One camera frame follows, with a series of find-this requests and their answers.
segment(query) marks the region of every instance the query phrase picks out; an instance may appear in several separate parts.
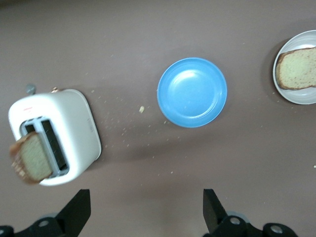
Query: toaster slot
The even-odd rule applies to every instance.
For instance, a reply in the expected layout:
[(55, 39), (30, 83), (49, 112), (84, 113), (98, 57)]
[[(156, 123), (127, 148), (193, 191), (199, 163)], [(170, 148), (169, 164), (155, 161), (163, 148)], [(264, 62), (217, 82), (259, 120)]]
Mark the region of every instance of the toaster slot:
[(50, 144), (50, 148), (54, 154), (54, 157), (57, 162), (57, 166), (59, 170), (65, 170), (67, 169), (67, 164), (64, 158), (64, 155), (60, 149), (59, 143), (57, 141), (57, 138), (55, 136), (54, 130), (51, 126), (51, 123), (49, 120), (45, 120), (41, 122), (43, 129), (45, 131), (46, 137), (48, 139), (48, 142)]
[(21, 134), (23, 136), (33, 131), (37, 132), (43, 141), (43, 146), (53, 170), (50, 178), (67, 174), (69, 167), (51, 121), (48, 118), (39, 117), (22, 123)]

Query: white toaster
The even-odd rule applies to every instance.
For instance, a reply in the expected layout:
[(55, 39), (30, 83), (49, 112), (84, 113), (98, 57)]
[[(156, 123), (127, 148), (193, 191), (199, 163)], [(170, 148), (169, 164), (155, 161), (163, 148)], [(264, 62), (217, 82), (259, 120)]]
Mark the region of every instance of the white toaster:
[(41, 185), (59, 185), (77, 178), (101, 154), (90, 107), (77, 90), (25, 97), (11, 106), (8, 117), (15, 140), (32, 131), (41, 134), (53, 170)]

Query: blue plate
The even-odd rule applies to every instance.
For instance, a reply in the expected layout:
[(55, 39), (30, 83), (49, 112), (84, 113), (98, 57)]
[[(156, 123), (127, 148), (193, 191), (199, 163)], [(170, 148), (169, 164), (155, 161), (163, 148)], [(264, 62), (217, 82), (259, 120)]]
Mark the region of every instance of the blue plate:
[(222, 72), (202, 58), (185, 58), (162, 75), (157, 99), (162, 113), (182, 127), (200, 127), (214, 120), (227, 98)]

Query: bread slice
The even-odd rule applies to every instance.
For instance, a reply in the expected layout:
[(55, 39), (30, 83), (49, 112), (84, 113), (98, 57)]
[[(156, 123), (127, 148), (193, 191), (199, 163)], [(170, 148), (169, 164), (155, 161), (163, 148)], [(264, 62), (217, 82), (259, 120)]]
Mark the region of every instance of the bread slice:
[(12, 166), (28, 184), (38, 184), (52, 173), (40, 135), (31, 132), (10, 147)]
[(316, 47), (280, 54), (276, 65), (276, 80), (282, 89), (316, 87)]

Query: table surface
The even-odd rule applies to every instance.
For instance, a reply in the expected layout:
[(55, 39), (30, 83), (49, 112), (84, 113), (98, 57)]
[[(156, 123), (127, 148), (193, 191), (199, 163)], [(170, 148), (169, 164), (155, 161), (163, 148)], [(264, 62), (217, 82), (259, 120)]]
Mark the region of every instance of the table surface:
[[(257, 228), (313, 236), (316, 107), (281, 97), (272, 66), (291, 37), (315, 29), (315, 12), (314, 0), (2, 1), (0, 224), (20, 231), (90, 189), (82, 237), (201, 237), (213, 188)], [(170, 123), (157, 103), (161, 75), (186, 57), (213, 62), (228, 86), (221, 114), (200, 128)], [(11, 168), (7, 112), (28, 83), (89, 101), (102, 154), (67, 184), (28, 186)]]

